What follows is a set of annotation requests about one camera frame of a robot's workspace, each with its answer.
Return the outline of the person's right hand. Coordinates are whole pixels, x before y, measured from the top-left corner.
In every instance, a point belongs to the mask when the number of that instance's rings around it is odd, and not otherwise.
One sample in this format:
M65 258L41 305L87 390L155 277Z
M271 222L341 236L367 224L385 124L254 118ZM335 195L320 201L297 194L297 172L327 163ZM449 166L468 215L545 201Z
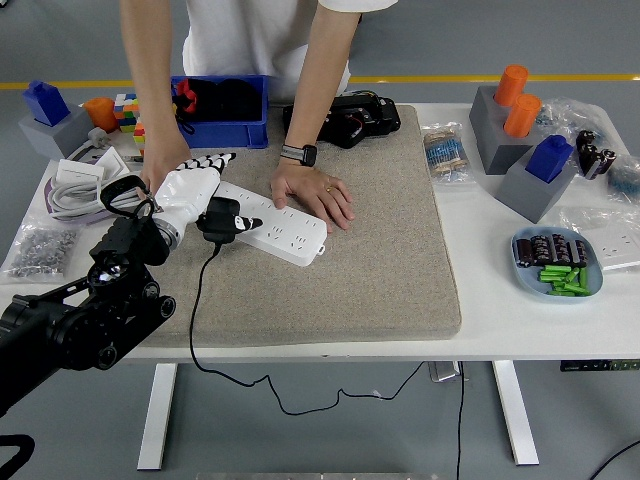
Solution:
M140 177L147 189L155 195L167 175L190 158L191 151L184 142L164 144L148 141Z

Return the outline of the person's left hand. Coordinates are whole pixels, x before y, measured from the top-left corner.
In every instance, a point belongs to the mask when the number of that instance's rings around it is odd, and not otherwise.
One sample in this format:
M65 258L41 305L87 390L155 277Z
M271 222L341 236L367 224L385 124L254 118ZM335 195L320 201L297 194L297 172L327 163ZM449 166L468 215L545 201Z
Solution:
M282 209L290 196L307 207L317 218L342 230L348 230L355 219L352 195L346 184L314 167L301 165L298 161L281 157L271 178L274 205Z

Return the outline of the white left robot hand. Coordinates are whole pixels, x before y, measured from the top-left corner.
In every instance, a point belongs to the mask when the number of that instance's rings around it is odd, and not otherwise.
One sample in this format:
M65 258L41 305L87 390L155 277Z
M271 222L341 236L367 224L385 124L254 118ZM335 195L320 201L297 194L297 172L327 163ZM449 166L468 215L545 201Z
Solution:
M200 223L204 233L236 235L263 225L259 218L241 217L239 213L213 211L208 207L220 185L220 177L235 153L205 155L181 163L170 172L155 195L159 210L154 222L160 232L178 245L186 227Z

